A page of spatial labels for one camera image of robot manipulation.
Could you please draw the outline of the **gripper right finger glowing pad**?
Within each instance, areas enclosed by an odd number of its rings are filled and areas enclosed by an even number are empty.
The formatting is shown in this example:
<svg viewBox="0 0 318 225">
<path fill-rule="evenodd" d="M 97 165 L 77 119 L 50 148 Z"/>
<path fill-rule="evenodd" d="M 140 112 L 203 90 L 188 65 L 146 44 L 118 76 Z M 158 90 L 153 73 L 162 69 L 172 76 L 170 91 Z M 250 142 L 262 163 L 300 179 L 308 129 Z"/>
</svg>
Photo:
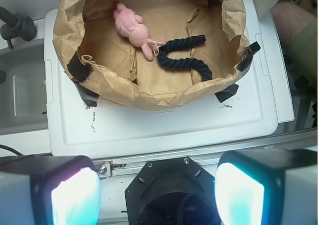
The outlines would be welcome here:
<svg viewBox="0 0 318 225">
<path fill-rule="evenodd" d="M 316 225 L 318 153 L 227 151 L 219 160 L 214 190 L 225 225 Z"/>
</svg>

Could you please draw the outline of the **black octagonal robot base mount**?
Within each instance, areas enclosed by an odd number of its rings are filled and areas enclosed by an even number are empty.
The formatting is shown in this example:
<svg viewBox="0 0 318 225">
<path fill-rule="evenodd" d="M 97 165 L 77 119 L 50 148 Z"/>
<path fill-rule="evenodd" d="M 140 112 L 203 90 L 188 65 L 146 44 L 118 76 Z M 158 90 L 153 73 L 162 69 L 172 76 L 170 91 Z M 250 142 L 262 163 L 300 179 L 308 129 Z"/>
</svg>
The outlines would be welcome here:
<svg viewBox="0 0 318 225">
<path fill-rule="evenodd" d="M 219 225 L 215 178 L 188 157 L 148 161 L 125 190 L 131 225 Z"/>
</svg>

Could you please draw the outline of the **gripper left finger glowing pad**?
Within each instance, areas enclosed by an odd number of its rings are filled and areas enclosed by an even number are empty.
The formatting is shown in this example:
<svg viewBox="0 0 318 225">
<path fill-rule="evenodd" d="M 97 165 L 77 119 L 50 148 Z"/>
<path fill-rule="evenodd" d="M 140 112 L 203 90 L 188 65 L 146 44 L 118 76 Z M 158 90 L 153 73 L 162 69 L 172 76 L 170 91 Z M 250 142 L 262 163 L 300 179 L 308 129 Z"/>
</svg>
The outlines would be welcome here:
<svg viewBox="0 0 318 225">
<path fill-rule="evenodd" d="M 95 225 L 101 182 L 87 156 L 0 159 L 2 225 Z"/>
</svg>

